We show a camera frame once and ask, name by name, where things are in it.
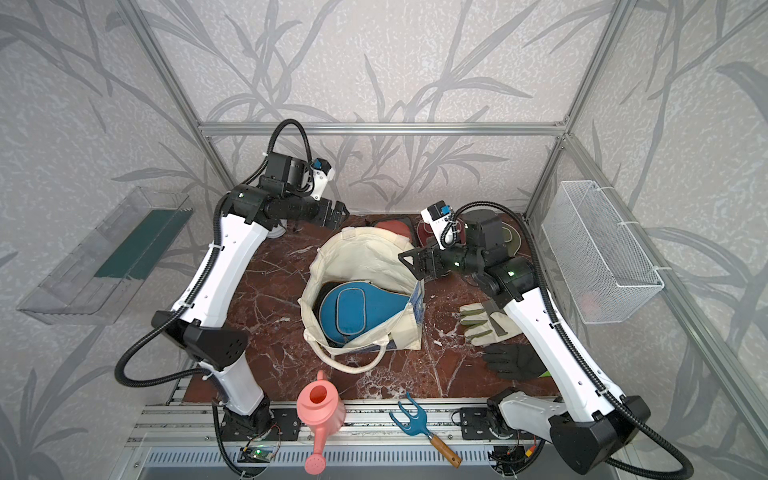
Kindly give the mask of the olive green paddle case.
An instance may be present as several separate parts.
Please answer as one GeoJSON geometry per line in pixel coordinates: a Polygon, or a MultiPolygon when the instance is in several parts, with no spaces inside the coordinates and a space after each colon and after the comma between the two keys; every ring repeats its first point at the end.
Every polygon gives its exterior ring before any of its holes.
{"type": "Polygon", "coordinates": [[[510,257],[515,257],[522,246],[521,234],[510,224],[502,223],[504,245],[510,257]]]}

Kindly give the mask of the clear case red paddle set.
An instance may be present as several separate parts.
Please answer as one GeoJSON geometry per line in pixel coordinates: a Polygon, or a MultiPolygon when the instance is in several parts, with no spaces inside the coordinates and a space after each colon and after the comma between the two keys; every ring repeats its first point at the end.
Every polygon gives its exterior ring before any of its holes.
{"type": "Polygon", "coordinates": [[[406,238],[414,245],[416,231],[411,219],[407,216],[383,217],[366,222],[366,226],[380,228],[406,238]]]}

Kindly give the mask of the cream canvas tote bag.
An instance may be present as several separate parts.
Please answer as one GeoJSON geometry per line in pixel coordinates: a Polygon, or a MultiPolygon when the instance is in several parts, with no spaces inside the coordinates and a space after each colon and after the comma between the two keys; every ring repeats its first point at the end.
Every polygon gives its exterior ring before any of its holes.
{"type": "Polygon", "coordinates": [[[394,350],[419,350],[424,323],[424,282],[398,259],[413,246],[401,235],[377,227],[347,227],[326,241],[310,264],[310,277],[298,300],[303,337],[328,366],[357,375],[375,368],[394,350]],[[405,305],[386,314],[383,323],[347,343],[331,341],[321,328],[313,306],[329,283],[361,281],[405,296],[405,305]]]}

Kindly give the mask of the blue paddle case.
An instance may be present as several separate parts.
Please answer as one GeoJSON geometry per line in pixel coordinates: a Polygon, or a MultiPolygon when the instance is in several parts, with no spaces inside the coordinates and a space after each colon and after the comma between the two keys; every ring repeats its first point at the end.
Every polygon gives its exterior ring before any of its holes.
{"type": "Polygon", "coordinates": [[[312,310],[331,346],[344,346],[399,314],[409,296],[366,281],[327,282],[312,310]]]}

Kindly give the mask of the maroon paddle case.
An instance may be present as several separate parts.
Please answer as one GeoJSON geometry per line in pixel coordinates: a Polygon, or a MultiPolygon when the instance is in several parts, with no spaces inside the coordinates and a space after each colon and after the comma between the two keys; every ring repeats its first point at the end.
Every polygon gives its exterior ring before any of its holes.
{"type": "MultiPolygon", "coordinates": [[[[465,244],[466,243],[465,225],[459,222],[456,225],[456,229],[459,235],[459,244],[465,244]]],[[[418,222],[416,231],[417,231],[418,242],[421,247],[426,246],[430,240],[435,239],[435,235],[431,226],[426,222],[424,222],[423,220],[420,220],[418,222]]]]}

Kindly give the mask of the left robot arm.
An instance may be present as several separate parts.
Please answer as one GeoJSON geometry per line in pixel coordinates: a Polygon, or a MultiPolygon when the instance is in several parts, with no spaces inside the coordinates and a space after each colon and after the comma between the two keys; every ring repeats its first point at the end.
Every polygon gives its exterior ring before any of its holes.
{"type": "Polygon", "coordinates": [[[159,311],[153,329],[118,360],[115,378],[123,386],[146,388],[188,376],[187,371],[155,379],[131,379],[130,359],[160,334],[193,358],[192,374],[215,378],[234,415],[253,418],[267,409],[266,395],[248,366],[247,335],[226,327],[235,289],[256,250],[283,221],[306,221],[335,230],[349,215],[343,202],[324,197],[335,171],[321,158],[300,160],[279,153],[265,157],[256,185],[242,183],[218,202],[213,215],[214,240],[184,294],[169,311],[159,311]]]}

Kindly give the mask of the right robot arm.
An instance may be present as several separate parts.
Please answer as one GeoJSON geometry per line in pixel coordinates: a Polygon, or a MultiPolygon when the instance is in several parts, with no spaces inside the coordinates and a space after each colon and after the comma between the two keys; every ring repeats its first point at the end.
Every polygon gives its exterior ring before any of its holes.
{"type": "Polygon", "coordinates": [[[419,279],[454,271],[470,275],[529,341],[556,383],[561,401],[509,391],[490,398],[497,430],[527,431],[552,444],[562,460],[585,475],[606,463],[648,479],[689,479],[691,461],[646,421],[650,410],[639,396],[627,396],[602,372],[552,303],[537,256],[511,256],[504,243],[499,206],[472,202],[454,212],[443,202],[421,213],[434,235],[424,246],[400,254],[419,279]],[[643,433],[678,463],[672,471],[624,463],[614,453],[643,433]]]}

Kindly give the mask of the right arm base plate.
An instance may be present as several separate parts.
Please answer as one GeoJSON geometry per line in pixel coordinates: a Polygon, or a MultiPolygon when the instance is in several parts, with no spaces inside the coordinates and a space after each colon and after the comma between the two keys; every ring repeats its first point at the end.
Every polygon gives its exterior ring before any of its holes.
{"type": "Polygon", "coordinates": [[[487,407],[463,407],[452,412],[450,419],[460,428],[463,440],[514,442],[538,440],[527,431],[508,428],[487,407]]]}

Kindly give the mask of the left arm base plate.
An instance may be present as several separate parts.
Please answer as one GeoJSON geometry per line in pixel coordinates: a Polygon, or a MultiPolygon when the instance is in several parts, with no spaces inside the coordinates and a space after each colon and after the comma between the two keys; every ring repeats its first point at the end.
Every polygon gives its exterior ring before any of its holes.
{"type": "Polygon", "coordinates": [[[265,440],[267,442],[294,442],[298,439],[300,427],[295,407],[274,408],[271,417],[257,415],[257,418],[234,414],[223,409],[220,421],[220,433],[224,442],[245,442],[246,440],[265,440]]]}

